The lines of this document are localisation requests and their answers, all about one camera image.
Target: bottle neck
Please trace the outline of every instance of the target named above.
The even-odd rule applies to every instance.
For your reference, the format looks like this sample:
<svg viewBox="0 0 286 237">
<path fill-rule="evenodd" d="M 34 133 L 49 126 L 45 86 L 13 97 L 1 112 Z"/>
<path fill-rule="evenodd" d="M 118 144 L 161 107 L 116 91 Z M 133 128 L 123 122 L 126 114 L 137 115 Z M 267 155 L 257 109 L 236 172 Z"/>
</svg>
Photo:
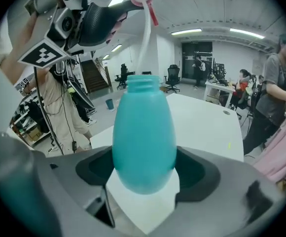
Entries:
<svg viewBox="0 0 286 237">
<path fill-rule="evenodd" d="M 159 90 L 158 76 L 132 75 L 127 78 L 128 92 L 155 92 Z"/>
</svg>

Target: pink cloth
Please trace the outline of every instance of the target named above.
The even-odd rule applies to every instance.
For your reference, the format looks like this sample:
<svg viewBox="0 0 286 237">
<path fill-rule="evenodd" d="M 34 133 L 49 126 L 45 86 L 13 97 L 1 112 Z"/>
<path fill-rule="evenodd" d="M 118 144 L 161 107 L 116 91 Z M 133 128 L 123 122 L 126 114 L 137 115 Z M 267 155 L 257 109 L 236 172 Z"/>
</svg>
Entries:
<svg viewBox="0 0 286 237">
<path fill-rule="evenodd" d="M 253 165 L 273 182 L 286 175 L 286 121 Z"/>
</svg>

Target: bottle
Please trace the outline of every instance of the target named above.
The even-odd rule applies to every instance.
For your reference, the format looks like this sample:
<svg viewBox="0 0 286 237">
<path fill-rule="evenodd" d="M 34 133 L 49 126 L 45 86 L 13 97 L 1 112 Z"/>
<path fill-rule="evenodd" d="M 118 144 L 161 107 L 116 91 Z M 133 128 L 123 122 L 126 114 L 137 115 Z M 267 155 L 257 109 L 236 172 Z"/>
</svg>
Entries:
<svg viewBox="0 0 286 237">
<path fill-rule="evenodd" d="M 128 76 L 113 129 L 112 157 L 123 185 L 139 194 L 160 190 L 175 167 L 172 116 L 158 76 Z"/>
</svg>

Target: gray t-shirt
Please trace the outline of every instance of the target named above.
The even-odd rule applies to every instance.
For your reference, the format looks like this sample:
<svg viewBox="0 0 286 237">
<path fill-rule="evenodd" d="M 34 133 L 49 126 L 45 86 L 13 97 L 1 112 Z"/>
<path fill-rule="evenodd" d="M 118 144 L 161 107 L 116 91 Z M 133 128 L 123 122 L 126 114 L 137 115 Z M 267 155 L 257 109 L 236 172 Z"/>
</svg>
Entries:
<svg viewBox="0 0 286 237">
<path fill-rule="evenodd" d="M 269 95 L 265 91 L 267 83 L 273 83 L 286 90 L 286 68 L 281 65 L 277 54 L 272 54 L 266 62 L 265 79 L 261 88 L 262 94 L 256 109 L 273 124 L 280 126 L 285 117 L 286 102 Z"/>
</svg>

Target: table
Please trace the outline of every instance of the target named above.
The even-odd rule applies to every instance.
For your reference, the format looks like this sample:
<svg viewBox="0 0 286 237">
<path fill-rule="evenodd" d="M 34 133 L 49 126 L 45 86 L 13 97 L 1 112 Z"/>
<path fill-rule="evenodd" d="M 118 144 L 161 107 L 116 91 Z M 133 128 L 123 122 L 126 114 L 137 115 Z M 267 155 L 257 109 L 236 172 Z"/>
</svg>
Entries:
<svg viewBox="0 0 286 237">
<path fill-rule="evenodd" d="M 229 87 L 229 86 L 217 85 L 216 83 L 210 83 L 207 81 L 206 82 L 206 91 L 204 92 L 204 97 L 203 97 L 204 101 L 206 101 L 208 93 L 212 88 L 222 90 L 222 91 L 226 91 L 229 93 L 228 98 L 227 98 L 227 102 L 225 105 L 225 107 L 228 108 L 228 106 L 231 102 L 232 94 L 233 94 L 233 92 L 235 92 L 235 89 L 233 89 L 232 87 Z"/>
<path fill-rule="evenodd" d="M 244 161 L 241 128 L 235 111 L 179 94 L 167 96 L 167 101 L 178 146 Z M 112 132 L 113 126 L 92 137 L 93 148 L 112 145 Z M 174 210 L 179 178 L 173 171 L 162 190 L 142 196 L 125 188 L 114 170 L 107 189 L 126 216 L 148 234 Z"/>
</svg>

